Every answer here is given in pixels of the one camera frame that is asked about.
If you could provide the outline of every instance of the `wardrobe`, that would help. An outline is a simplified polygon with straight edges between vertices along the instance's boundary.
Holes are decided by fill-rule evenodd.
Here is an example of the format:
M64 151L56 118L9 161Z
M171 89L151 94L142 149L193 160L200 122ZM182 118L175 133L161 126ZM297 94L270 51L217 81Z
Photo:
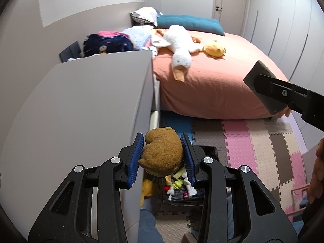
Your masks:
M251 0L244 38L291 83L324 95L324 13L316 0ZM293 114L310 150L323 132Z

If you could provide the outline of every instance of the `blue foam tile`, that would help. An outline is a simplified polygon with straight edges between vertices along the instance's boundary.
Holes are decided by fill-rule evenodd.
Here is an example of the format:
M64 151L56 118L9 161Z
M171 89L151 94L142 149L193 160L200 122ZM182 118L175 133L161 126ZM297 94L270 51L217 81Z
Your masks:
M179 138L183 132L188 134L190 142L194 142L192 139L192 125L191 122L193 121L193 117L183 116L173 111L161 111L161 122L163 127L171 127L173 128Z

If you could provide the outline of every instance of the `human hand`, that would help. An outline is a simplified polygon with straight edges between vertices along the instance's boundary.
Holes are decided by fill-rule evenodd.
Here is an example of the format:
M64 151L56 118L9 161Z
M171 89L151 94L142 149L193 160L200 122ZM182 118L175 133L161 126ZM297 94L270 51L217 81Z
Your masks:
M316 150L316 160L314 164L314 171L312 180L310 181L309 188L307 190L307 199L309 203L313 203L316 198L320 198L323 194L323 179L324 179L324 139L321 139Z

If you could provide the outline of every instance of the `silver screw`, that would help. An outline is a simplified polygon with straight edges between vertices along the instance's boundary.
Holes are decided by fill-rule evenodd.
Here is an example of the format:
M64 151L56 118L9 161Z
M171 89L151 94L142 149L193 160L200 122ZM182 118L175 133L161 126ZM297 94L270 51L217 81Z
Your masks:
M81 165L78 165L78 166L74 167L74 171L76 173L80 173L80 172L82 172L82 170L83 170L83 167Z
M241 166L241 171L244 173L248 173L250 171L250 168L246 165Z
M120 158L119 158L119 157L113 157L113 158L111 158L110 162L111 162L112 164L117 164L117 163L120 162Z
M205 157L204 158L204 162L207 163L207 164L211 164L213 162L213 158L210 158L210 157Z

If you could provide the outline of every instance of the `orange bedspread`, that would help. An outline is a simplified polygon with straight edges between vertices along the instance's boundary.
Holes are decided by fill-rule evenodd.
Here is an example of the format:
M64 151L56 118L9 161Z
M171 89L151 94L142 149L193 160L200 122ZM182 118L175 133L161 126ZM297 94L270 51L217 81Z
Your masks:
M271 72L287 81L281 70L256 46L244 38L189 31L203 44L217 40L226 48L222 59L204 52L192 54L186 81L175 81L171 72L172 52L160 48L153 70L160 80L161 100L170 110L187 116L209 119L254 119L270 117L243 78L261 60Z

